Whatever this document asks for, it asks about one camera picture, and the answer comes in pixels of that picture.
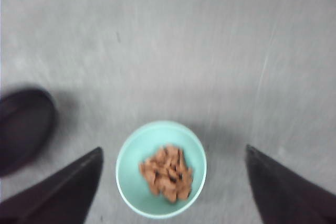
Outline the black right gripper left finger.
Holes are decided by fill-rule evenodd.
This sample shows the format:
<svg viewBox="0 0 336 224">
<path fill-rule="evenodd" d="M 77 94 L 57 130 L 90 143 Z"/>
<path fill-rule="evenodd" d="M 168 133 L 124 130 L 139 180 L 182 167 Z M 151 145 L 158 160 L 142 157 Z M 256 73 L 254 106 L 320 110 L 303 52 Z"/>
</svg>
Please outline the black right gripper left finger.
<svg viewBox="0 0 336 224">
<path fill-rule="evenodd" d="M 84 223 L 103 167 L 97 147 L 1 203 L 1 223 Z"/>
</svg>

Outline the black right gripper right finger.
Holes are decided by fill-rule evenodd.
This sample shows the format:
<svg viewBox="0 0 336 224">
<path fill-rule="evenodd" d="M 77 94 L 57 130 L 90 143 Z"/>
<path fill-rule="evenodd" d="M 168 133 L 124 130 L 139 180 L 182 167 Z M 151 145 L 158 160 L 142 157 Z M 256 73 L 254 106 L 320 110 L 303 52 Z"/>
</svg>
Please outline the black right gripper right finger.
<svg viewBox="0 0 336 224">
<path fill-rule="evenodd" d="M 335 223 L 335 195 L 251 145 L 245 163 L 263 223 Z"/>
</svg>

